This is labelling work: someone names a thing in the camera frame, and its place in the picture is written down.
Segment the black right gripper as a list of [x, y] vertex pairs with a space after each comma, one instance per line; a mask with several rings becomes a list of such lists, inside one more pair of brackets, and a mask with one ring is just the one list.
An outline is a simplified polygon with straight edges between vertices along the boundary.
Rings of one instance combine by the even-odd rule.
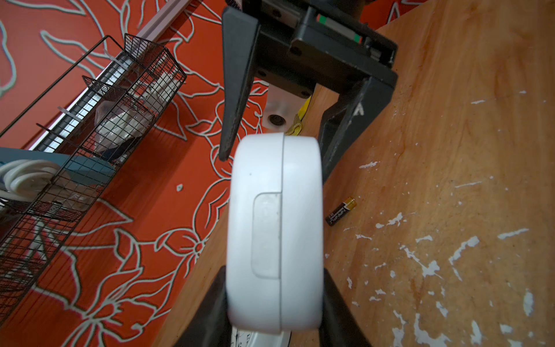
[[219, 159], [228, 160], [254, 77], [306, 98], [316, 85], [341, 94], [322, 115], [326, 182], [380, 115], [397, 83], [397, 44], [360, 22], [366, 1], [243, 1], [223, 11], [225, 107]]

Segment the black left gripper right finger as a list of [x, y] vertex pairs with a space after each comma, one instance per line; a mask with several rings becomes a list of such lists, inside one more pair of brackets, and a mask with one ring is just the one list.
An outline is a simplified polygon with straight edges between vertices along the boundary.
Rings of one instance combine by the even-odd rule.
[[327, 269], [324, 269], [322, 322], [319, 327], [319, 345], [324, 347], [372, 347], [361, 328], [358, 326]]

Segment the white square alarm clock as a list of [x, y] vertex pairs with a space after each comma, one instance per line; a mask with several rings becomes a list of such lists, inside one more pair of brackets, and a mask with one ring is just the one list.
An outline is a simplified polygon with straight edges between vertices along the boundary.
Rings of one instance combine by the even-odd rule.
[[322, 164], [313, 137], [246, 136], [231, 177], [227, 314], [251, 346], [318, 328], [324, 287]]

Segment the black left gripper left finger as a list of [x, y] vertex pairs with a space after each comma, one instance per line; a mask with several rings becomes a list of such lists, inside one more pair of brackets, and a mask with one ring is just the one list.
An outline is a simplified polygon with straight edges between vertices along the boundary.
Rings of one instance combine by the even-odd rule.
[[227, 309], [225, 266], [222, 266], [191, 322], [173, 346], [230, 347], [232, 325]]

